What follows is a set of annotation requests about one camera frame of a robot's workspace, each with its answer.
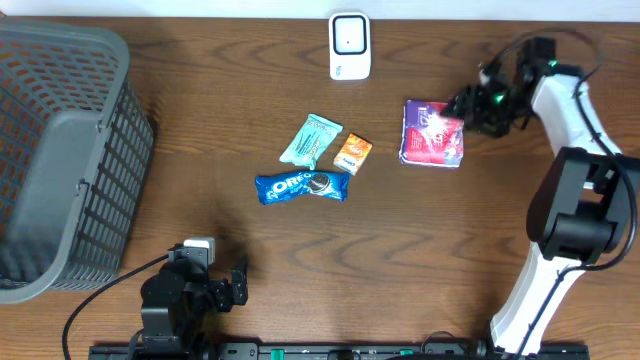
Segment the white wall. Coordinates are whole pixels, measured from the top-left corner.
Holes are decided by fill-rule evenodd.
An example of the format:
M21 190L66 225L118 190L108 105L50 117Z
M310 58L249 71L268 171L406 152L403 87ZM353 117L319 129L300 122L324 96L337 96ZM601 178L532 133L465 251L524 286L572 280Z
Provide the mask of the white wall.
M640 21L640 0L0 0L7 15Z

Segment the wooden table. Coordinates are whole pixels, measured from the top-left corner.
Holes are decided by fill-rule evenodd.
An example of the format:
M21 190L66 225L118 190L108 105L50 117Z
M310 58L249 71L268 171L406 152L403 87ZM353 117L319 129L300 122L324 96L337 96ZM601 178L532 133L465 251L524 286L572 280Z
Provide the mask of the wooden table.
M191 236L217 238L216 269L250 257L249 302L208 330L265 342L411 342L436 330L484 336L522 269L527 206L552 154L539 122L493 140L468 134L459 170L400 165L402 106L446 100L475 82L477 65L541 23L373 21L373 69L362 82L329 79L326 21L55 19L119 33L130 79L160 129L123 272ZM640 25L576 24L608 62L590 81L609 135L638 156ZM588 50L561 42L566 61ZM345 127L373 151L339 203L317 197L262 206L258 174L294 170L278 157L307 114ZM141 328L140 285L157 267L109 290L74 323L70 346ZM594 359L640 351L640 250L584 276L547 340L585 341ZM88 293L48 292L0 307L0 358L61 358L64 322Z

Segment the green led light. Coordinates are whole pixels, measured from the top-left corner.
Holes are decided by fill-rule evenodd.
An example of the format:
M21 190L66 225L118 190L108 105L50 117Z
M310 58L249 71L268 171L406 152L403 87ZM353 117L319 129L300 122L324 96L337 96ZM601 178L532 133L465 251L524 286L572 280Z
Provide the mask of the green led light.
M502 102L502 99L504 99L504 94L498 94L493 97L493 101L495 101L496 104L500 104Z

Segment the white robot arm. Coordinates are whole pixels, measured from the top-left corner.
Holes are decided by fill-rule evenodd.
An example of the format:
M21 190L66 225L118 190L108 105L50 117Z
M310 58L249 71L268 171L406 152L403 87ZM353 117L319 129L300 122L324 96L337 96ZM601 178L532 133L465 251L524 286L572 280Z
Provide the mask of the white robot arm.
M515 48L516 76L509 83L500 59ZM527 212L531 244L525 266L490 323L495 353L538 353L562 298L585 269L617 246L630 209L635 211L630 202L640 183L640 160L622 155L606 135L584 79L579 66L558 64L555 40L524 36L480 71L480 85L464 88L442 112L492 137L508 134L520 117L526 117L524 128L535 114L555 155ZM601 200L582 199L583 189Z
M602 148L593 141L593 136L587 129L573 98L574 90L579 81L576 76L553 75L544 77L538 84L531 99L534 112L540 117L547 133L554 155L562 147L582 148L596 155L604 155ZM589 100L588 87L581 85L581 101L587 115L600 138L608 148L616 153L620 149L606 136L602 124ZM585 188L591 189L592 183L586 182ZM560 256L552 260L544 259L540 245L531 242L529 255L515 288L511 292L506 304L491 320L491 338L496 347L507 353L516 353L529 329L529 324L542 306L547 294L553 287L558 273L567 267L579 266L582 261ZM584 273L573 271L567 275L559 285L552 300L547 305L536 328L531 333L524 354L536 354L540 349L542 335L560 305L571 285Z

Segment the white plug-in device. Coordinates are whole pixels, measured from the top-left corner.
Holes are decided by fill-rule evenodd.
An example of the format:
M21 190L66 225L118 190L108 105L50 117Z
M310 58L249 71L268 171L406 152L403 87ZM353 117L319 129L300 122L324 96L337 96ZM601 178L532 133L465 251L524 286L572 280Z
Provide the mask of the white plug-in device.
M334 80L366 79L371 72L369 18L360 12L329 19L329 74Z

